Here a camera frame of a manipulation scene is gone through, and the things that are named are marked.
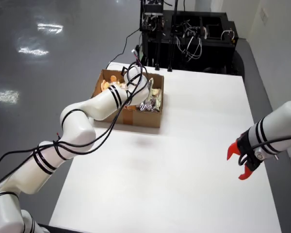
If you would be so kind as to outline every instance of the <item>black stripe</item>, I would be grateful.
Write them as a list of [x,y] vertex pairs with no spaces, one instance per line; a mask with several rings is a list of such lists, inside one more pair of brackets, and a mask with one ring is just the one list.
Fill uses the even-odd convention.
[[113,95],[113,98],[114,98],[115,103],[116,103],[116,108],[118,108],[118,102],[117,102],[117,99],[115,97],[115,94],[114,94],[113,90],[110,87],[108,87],[108,89],[111,91],[111,94]]
[[[259,121],[256,125],[256,136],[257,136],[257,140],[259,143],[262,143],[261,139],[260,139],[260,135],[259,135],[259,130],[258,130],[258,125],[261,121]],[[266,149],[264,146],[261,146],[261,148],[268,154],[272,154],[275,155],[274,153],[271,153],[270,151],[268,151],[268,149]]]
[[134,84],[133,81],[134,81],[136,78],[138,78],[138,77],[140,77],[140,73],[139,73],[139,74],[136,74],[132,79],[129,79],[128,76],[127,76],[127,80],[128,80],[128,84],[127,84],[127,86],[129,86],[129,84],[131,84],[131,85],[133,85],[133,86],[136,86],[136,84]]
[[85,113],[83,110],[81,110],[81,109],[72,109],[72,110],[69,111],[69,112],[65,115],[65,117],[63,118],[63,121],[62,121],[62,128],[63,128],[63,126],[64,126],[64,122],[65,122],[66,118],[67,118],[71,113],[76,112],[76,111],[81,111],[81,112],[83,112],[83,113],[86,115],[86,113]]
[[3,195],[13,195],[13,196],[17,197],[17,199],[18,199],[18,195],[16,193],[13,193],[13,192],[2,192],[2,193],[0,193],[0,197],[3,196]]
[[[265,133],[264,133],[264,129],[263,129],[263,121],[264,121],[264,118],[261,120],[261,123],[260,123],[260,131],[261,131],[261,134],[262,134],[262,137],[263,137],[264,142],[267,142],[268,140],[266,139],[266,136],[265,136]],[[273,152],[275,152],[275,153],[280,153],[280,151],[278,151],[278,150],[276,150],[274,147],[272,147],[271,144],[267,144],[267,146],[268,146],[269,149],[271,149]]]
[[33,221],[33,217],[30,215],[30,217],[31,217],[31,229],[30,229],[30,233],[34,233],[34,231],[33,231],[33,224],[34,224],[34,221]]
[[32,218],[32,222],[33,222],[33,231],[32,231],[32,233],[34,233],[34,231],[35,231],[35,221],[34,221],[34,218],[31,216],[31,218]]
[[25,230],[26,230],[26,225],[25,225],[25,223],[24,223],[24,230],[23,230],[23,233],[25,233]]
[[37,153],[40,159],[42,160],[42,162],[45,164],[45,166],[47,166],[50,170],[53,170],[53,171],[57,169],[56,167],[53,167],[51,164],[49,164],[48,161],[46,161],[46,159],[43,157],[43,155],[41,154],[39,150],[37,150]]
[[122,100],[121,100],[120,94],[118,93],[118,91],[117,91],[117,89],[115,88],[114,85],[111,85],[111,87],[113,87],[113,89],[115,90],[116,95],[117,95],[117,97],[118,97],[118,100],[120,101],[120,106],[122,106]]
[[38,158],[37,158],[37,154],[36,153],[34,153],[34,155],[33,155],[33,157],[34,157],[34,160],[35,160],[35,162],[38,164],[38,166],[41,168],[41,170],[43,170],[46,174],[48,174],[48,175],[51,175],[51,174],[53,174],[53,172],[51,172],[51,171],[49,171],[49,170],[47,170],[41,163],[40,163],[40,161],[38,160]]

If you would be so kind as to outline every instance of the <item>orange chip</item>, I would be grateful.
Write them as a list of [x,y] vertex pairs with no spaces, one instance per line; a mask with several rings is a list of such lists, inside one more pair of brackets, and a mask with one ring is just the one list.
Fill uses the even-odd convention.
[[109,83],[106,82],[106,83],[103,85],[103,89],[106,90],[106,89],[108,89],[108,87],[109,87]]
[[104,88],[103,88],[103,87],[104,87],[104,84],[105,84],[105,82],[106,82],[105,80],[102,80],[102,83],[101,83],[101,85],[100,85],[100,89],[101,89],[101,91],[103,91],[103,90],[104,90]]
[[117,78],[114,75],[112,75],[110,80],[111,80],[112,83],[114,83],[114,82],[116,82]]

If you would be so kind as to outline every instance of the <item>white wall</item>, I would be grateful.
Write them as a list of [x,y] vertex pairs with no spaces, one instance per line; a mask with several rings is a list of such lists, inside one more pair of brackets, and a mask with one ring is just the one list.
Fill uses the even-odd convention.
[[212,0],[210,8],[212,12],[221,12],[223,6],[223,0]]
[[[164,4],[164,10],[173,10],[175,7],[175,0],[165,0],[167,3],[172,6]],[[194,11],[195,9],[195,0],[185,0],[185,10]],[[178,1],[178,11],[183,11],[183,0]]]
[[[265,26],[261,7],[268,15]],[[291,0],[261,0],[248,41],[275,109],[291,100]]]
[[227,13],[229,20],[234,21],[238,36],[248,38],[260,0],[221,0],[222,12]]

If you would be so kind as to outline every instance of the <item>black cable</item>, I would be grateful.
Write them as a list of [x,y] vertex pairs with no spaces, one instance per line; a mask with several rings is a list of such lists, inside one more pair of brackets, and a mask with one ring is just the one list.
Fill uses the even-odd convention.
[[165,3],[166,5],[168,5],[168,6],[172,6],[172,4],[170,4],[170,3],[167,3],[167,2],[165,2],[165,1],[164,1],[164,3]]
[[[135,96],[135,95],[137,95],[140,91],[142,91],[145,87],[146,87],[146,85],[148,85],[148,73],[147,73],[147,69],[145,68],[145,67],[143,67],[142,66],[142,64],[140,63],[140,61],[139,60],[137,60],[137,61],[135,61],[135,62],[133,62],[132,64],[130,64],[130,66],[129,66],[129,68],[128,68],[128,70],[127,70],[127,79],[128,79],[128,82],[130,83],[130,84],[132,84],[132,81],[131,81],[131,79],[129,78],[129,70],[130,69],[132,69],[134,66],[133,65],[135,65],[135,64],[137,64],[138,63],[138,65],[139,65],[139,67],[140,67],[140,74],[138,74],[138,76],[140,76],[139,77],[139,81],[138,81],[138,83],[136,84],[136,86],[135,86],[135,88],[134,88],[134,90],[133,90],[133,92],[130,94],[130,96],[127,98],[127,100],[125,101],[125,102],[123,102],[123,104],[121,105],[121,107],[119,108],[119,110],[118,110],[118,112],[117,112],[117,114],[115,115],[115,117],[114,117],[114,119],[113,119],[113,121],[112,121],[112,123],[110,124],[110,126],[109,126],[109,128],[102,134],[102,135],[100,135],[98,138],[96,138],[95,140],[93,140],[93,141],[91,141],[91,142],[89,142],[89,143],[86,143],[86,144],[83,144],[83,145],[75,145],[75,144],[71,144],[71,143],[67,143],[67,142],[65,142],[65,141],[58,141],[58,142],[53,142],[53,144],[49,144],[49,145],[43,145],[43,146],[38,146],[38,147],[35,147],[35,148],[32,148],[32,149],[29,149],[29,150],[15,150],[15,151],[10,151],[10,152],[7,152],[7,153],[5,153],[1,158],[0,158],[0,162],[7,156],[7,155],[9,155],[9,154],[14,154],[14,153],[26,153],[26,152],[34,152],[35,150],[40,150],[40,151],[43,151],[43,150],[45,150],[45,149],[47,149],[47,148],[50,148],[50,147],[55,147],[55,149],[56,149],[56,151],[58,151],[58,147],[61,147],[61,148],[63,148],[64,150],[66,150],[66,151],[68,151],[68,152],[70,152],[70,153],[73,153],[73,154],[77,154],[77,155],[86,155],[86,154],[90,154],[90,153],[93,153],[94,151],[96,151],[97,149],[99,149],[103,144],[104,144],[104,142],[108,139],[108,137],[109,137],[109,135],[110,135],[110,133],[111,133],[111,131],[113,130],[113,128],[114,128],[114,126],[115,126],[115,123],[116,123],[116,120],[118,119],[118,117],[119,117],[119,114],[120,114],[120,112],[121,112],[121,110],[123,109],[123,107],[129,102],[129,101],[131,101],[131,99]],[[141,81],[142,81],[142,77],[143,77],[143,68],[145,69],[145,71],[146,71],[146,74],[147,74],[147,80],[146,80],[146,83],[145,83],[145,85],[142,87],[142,88],[140,88],[138,91],[136,91],[137,90],[137,88],[138,88],[138,86],[139,86],[139,84],[141,83]],[[71,149],[69,149],[69,148],[67,148],[67,147],[65,147],[65,146],[63,146],[62,144],[66,144],[66,145],[68,145],[68,146],[72,146],[72,147],[77,147],[77,148],[80,148],[80,147],[86,147],[86,146],[88,146],[88,145],[91,145],[91,144],[93,144],[94,142],[96,142],[97,140],[99,140],[99,139],[101,139],[106,133],[108,132],[108,134],[107,134],[107,136],[103,139],[103,141],[96,147],[96,148],[94,148],[93,150],[90,150],[90,151],[87,151],[87,152],[79,152],[79,151],[74,151],[74,150],[71,150]],[[23,166],[31,157],[33,157],[33,155],[34,155],[34,153],[32,153],[28,158],[26,158],[20,165],[18,165],[15,169],[13,169],[11,172],[9,172],[8,174],[6,174],[4,177],[2,177],[1,179],[0,179],[0,183],[1,182],[3,182],[5,179],[7,179],[9,176],[11,176],[15,171],[17,171],[21,166]]]
[[[100,147],[102,146],[102,144],[103,144],[103,143],[107,140],[107,138],[109,137],[109,135],[110,135],[110,133],[111,133],[111,131],[112,131],[112,129],[113,129],[115,123],[116,123],[116,120],[117,120],[117,118],[118,118],[118,116],[119,116],[121,110],[123,109],[123,107],[124,107],[126,104],[128,104],[128,102],[130,102],[131,99],[132,99],[135,95],[137,95],[140,91],[142,91],[142,90],[143,90],[143,89],[148,85],[148,78],[147,78],[147,82],[145,83],[145,85],[144,85],[143,87],[141,87],[138,91],[136,91],[137,88],[138,88],[138,86],[139,86],[139,84],[140,84],[141,81],[142,81],[142,76],[143,76],[143,75],[142,75],[142,71],[143,71],[143,68],[145,69],[146,74],[147,74],[147,76],[148,76],[147,69],[146,69],[145,67],[142,66],[142,64],[140,63],[139,60],[137,60],[137,61],[135,61],[135,62],[133,62],[133,63],[130,64],[130,66],[129,66],[128,70],[127,70],[127,79],[128,79],[128,82],[129,82],[130,84],[132,84],[132,82],[131,82],[132,79],[129,78],[129,70],[131,70],[131,69],[134,67],[133,65],[135,65],[135,64],[137,64],[137,63],[138,63],[139,66],[140,66],[140,73],[138,74],[138,76],[139,76],[139,81],[138,81],[138,83],[136,84],[136,86],[135,86],[133,92],[130,94],[130,96],[127,98],[127,100],[126,100],[126,101],[121,105],[121,107],[120,107],[120,109],[118,110],[117,114],[115,115],[113,121],[111,122],[111,125],[109,126],[109,128],[108,128],[108,129],[107,129],[107,130],[106,130],[106,131],[105,131],[101,136],[99,136],[99,137],[96,138],[95,140],[93,140],[93,141],[91,141],[91,142],[88,142],[88,143],[86,143],[86,144],[76,145],[76,144],[72,144],[72,143],[68,143],[68,142],[60,141],[60,142],[57,143],[57,145],[54,145],[54,146],[59,146],[59,147],[65,149],[66,151],[68,151],[68,152],[70,152],[70,153],[74,153],[74,154],[78,154],[78,155],[86,155],[86,154],[90,154],[90,153],[96,151],[98,148],[100,148]],[[73,151],[73,150],[71,150],[71,149],[69,149],[69,148],[67,148],[67,147],[65,147],[65,146],[63,146],[63,145],[61,145],[61,144],[65,144],[65,145],[68,145],[68,146],[71,146],[71,147],[76,147],[76,148],[86,147],[86,146],[89,146],[89,145],[93,144],[93,143],[96,142],[97,140],[99,140],[99,139],[100,139],[102,136],[104,136],[108,131],[109,131],[109,133],[107,134],[106,138],[105,138],[105,139],[104,139],[104,140],[103,140],[103,141],[102,141],[102,142],[101,142],[101,143],[100,143],[96,148],[94,148],[94,149],[92,149],[92,150],[90,150],[90,151],[87,151],[87,152],[78,152],[78,151]]]
[[[37,148],[40,148],[41,151],[53,147],[53,144],[49,144],[49,145],[44,145],[44,146],[39,146]],[[5,153],[5,155],[11,154],[14,151],[10,151],[8,153]],[[10,171],[8,174],[6,174],[4,177],[2,177],[0,179],[0,183],[3,182],[5,179],[7,179],[9,176],[11,176],[14,172],[16,172],[21,166],[23,166],[31,157],[33,157],[34,153],[32,153],[29,157],[27,157],[20,165],[18,165],[16,168],[14,168],[12,171]]]
[[[290,136],[284,136],[284,137],[278,137],[278,138],[275,138],[275,139],[272,139],[272,140],[269,140],[269,141],[266,141],[266,142],[262,142],[262,143],[256,144],[256,145],[252,146],[250,150],[254,150],[254,149],[258,148],[258,147],[261,147],[261,146],[264,146],[264,145],[269,145],[269,144],[274,143],[274,142],[282,142],[282,141],[287,141],[287,140],[291,140],[291,135]],[[248,152],[245,152],[244,154],[241,154],[239,156],[239,159],[238,159],[239,166],[242,166],[248,160],[248,156],[246,156],[243,159],[243,157],[247,153]]]
[[107,65],[107,67],[106,67],[105,69],[107,69],[108,66],[110,65],[110,63],[113,62],[116,58],[118,58],[118,56],[124,54],[125,49],[126,49],[126,45],[127,45],[127,39],[128,39],[130,36],[132,36],[133,34],[135,34],[137,31],[139,31],[139,29],[135,30],[133,33],[129,34],[129,35],[126,37],[126,41],[125,41],[125,46],[124,46],[123,52],[120,53],[120,54],[118,54],[118,55],[116,55],[115,58],[113,58],[113,59],[108,63],[108,65]]
[[262,143],[256,144],[256,145],[252,146],[251,149],[254,150],[254,149],[256,149],[258,147],[261,147],[261,146],[264,146],[264,145],[268,145],[268,144],[271,144],[271,143],[274,143],[274,142],[287,141],[287,140],[291,140],[291,135],[284,136],[284,137],[278,137],[278,138],[275,138],[275,139],[272,139],[272,140],[269,140],[269,141],[266,141],[266,142],[262,142]]
[[140,43],[141,36],[142,36],[142,33],[140,33],[140,36],[139,36],[139,47],[141,47],[141,43]]

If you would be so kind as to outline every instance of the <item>brown tape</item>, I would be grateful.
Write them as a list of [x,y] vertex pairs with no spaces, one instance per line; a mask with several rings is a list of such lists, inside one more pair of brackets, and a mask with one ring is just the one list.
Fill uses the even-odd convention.
[[123,113],[123,124],[132,125],[132,123],[133,123],[133,119],[132,119],[133,111],[123,109],[122,113]]

